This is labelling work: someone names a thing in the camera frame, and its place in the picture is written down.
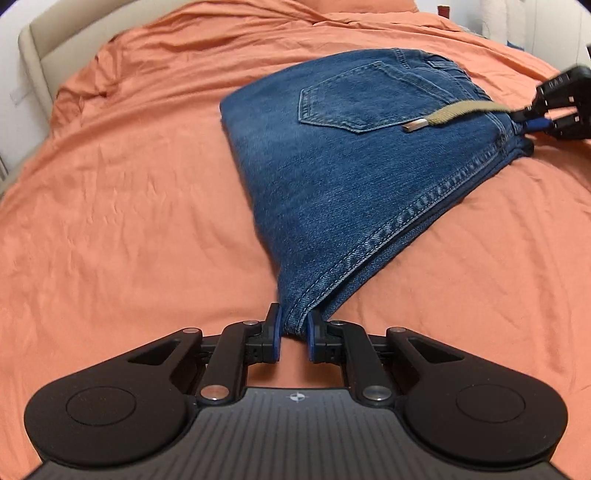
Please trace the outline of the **blue denim jeans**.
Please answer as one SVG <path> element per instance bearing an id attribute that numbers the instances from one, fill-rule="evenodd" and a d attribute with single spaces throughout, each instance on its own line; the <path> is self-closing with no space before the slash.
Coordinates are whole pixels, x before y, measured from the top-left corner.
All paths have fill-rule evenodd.
<path id="1" fill-rule="evenodd" d="M 221 101 L 259 237 L 279 270 L 283 331 L 329 318 L 482 182 L 532 154 L 508 114 L 413 121 L 485 92 L 421 50 L 356 50 L 304 62 Z"/>

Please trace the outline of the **white bedside furniture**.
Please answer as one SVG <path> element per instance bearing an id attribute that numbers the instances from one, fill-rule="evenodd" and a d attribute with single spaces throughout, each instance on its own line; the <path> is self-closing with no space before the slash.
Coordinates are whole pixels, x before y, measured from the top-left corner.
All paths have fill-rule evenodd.
<path id="1" fill-rule="evenodd" d="M 563 69 L 590 63 L 590 11 L 578 1 L 482 1 L 482 35 Z"/>

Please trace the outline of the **beige bed headboard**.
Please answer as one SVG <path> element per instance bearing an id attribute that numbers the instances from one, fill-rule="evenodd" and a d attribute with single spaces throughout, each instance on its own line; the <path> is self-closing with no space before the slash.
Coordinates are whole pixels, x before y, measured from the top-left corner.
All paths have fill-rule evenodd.
<path id="1" fill-rule="evenodd" d="M 59 86 L 104 43 L 175 7 L 174 1 L 58 1 L 25 25 L 18 48 L 44 115 L 51 114 Z"/>

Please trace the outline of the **white wall socket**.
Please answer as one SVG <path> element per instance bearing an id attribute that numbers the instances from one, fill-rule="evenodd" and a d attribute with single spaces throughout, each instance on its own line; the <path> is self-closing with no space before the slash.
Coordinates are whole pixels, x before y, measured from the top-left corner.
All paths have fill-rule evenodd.
<path id="1" fill-rule="evenodd" d="M 30 87 L 19 86 L 10 92 L 10 99 L 14 106 L 18 106 L 30 93 Z"/>

